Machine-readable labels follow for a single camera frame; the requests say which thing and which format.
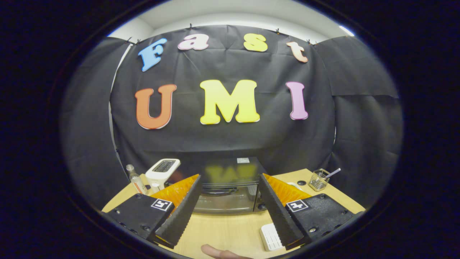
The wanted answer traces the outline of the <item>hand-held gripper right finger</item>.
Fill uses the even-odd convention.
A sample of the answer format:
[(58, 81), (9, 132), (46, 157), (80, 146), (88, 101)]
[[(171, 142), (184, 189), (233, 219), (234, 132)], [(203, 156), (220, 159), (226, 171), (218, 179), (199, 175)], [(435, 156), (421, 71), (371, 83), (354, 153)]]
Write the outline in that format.
[(363, 214), (361, 205), (334, 187), (306, 193), (265, 173), (259, 174), (258, 181), (260, 196), (286, 250), (332, 236)]

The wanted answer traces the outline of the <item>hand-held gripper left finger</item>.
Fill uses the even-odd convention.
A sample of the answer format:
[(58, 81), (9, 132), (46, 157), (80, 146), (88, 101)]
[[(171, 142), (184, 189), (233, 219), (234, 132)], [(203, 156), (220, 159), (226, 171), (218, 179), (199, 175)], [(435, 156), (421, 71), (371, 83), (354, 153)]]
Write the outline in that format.
[(134, 194), (106, 214), (143, 239), (173, 249), (201, 192), (202, 176), (195, 174), (151, 196)]

